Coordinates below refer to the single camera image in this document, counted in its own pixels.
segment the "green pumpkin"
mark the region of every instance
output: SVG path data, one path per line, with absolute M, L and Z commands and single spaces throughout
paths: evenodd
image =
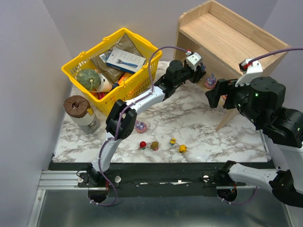
M 99 74 L 93 69 L 84 69 L 78 72 L 76 80 L 88 91 L 93 91 L 101 83 Z

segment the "black and white robotic arm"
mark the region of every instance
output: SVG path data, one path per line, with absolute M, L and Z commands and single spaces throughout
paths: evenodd
M 242 77 L 220 79 L 213 90 L 206 92 L 209 105 L 216 108 L 220 97 L 227 95 L 223 107 L 237 108 L 256 130 L 262 130 L 278 144 L 290 170 L 261 170 L 227 161 L 218 171 L 219 181 L 248 183 L 271 191 L 287 205 L 303 207 L 303 113 L 282 107 L 285 86 L 270 77 L 260 77 L 263 72 L 261 64 L 249 61 L 246 59 L 239 64 Z M 100 173 L 109 169 L 118 145 L 134 130 L 137 115 L 169 98 L 187 80 L 197 83 L 205 74 L 201 56 L 194 53 L 186 58 L 184 66 L 180 61 L 172 61 L 150 90 L 126 102 L 117 100 L 106 120 L 107 133 L 102 152 L 87 170 L 89 177 L 96 182 L 102 177 Z M 120 114 L 125 109 L 120 122 Z

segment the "purple toy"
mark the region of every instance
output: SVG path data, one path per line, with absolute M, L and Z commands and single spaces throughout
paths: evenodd
M 138 133 L 143 133 L 147 130 L 147 125 L 140 121 L 136 121 L 134 127 Z
M 210 75 L 211 77 L 206 79 L 204 86 L 207 87 L 208 89 L 213 89 L 217 84 L 217 79 L 216 77 L 214 77 L 213 73 L 211 73 Z

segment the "marble table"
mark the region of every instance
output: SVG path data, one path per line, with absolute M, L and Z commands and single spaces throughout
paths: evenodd
M 160 61 L 156 78 L 165 73 L 168 62 Z M 73 87 L 72 95 L 82 95 Z M 100 128 L 86 135 L 66 114 L 54 162 L 91 162 L 99 153 L 105 137 L 106 117 L 92 107 L 101 122 Z M 202 89 L 190 82 L 177 89 L 162 103 L 152 106 L 138 116 L 148 125 L 148 130 L 136 130 L 118 147 L 112 162 L 267 162 L 265 147 L 259 132 L 240 114 L 218 132 L 216 126 L 224 116 L 221 107 L 211 109 Z M 171 146 L 169 140 L 176 138 Z M 139 143 L 158 141 L 157 151 L 150 148 L 138 150 Z M 179 145 L 186 145 L 187 152 L 178 152 Z

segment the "gray wall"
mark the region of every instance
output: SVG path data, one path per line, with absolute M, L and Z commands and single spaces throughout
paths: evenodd
M 218 0 L 258 26 L 263 26 L 277 0 Z M 204 0 L 44 0 L 72 57 L 127 27 L 157 47 L 174 45 L 181 14 Z M 163 60 L 172 59 L 165 50 Z
M 280 38 L 291 46 L 303 46 L 303 1 L 279 0 L 264 29 Z M 303 76 L 302 76 L 303 51 L 289 52 L 271 74 L 278 82 L 286 86 L 284 106 L 298 109 L 303 112 Z M 268 140 L 273 161 L 276 166 L 288 169 L 281 151 Z M 298 226 L 303 226 L 303 209 L 294 208 L 298 219 Z
M 61 126 L 71 59 L 41 0 L 0 3 L 0 226 L 25 227 Z

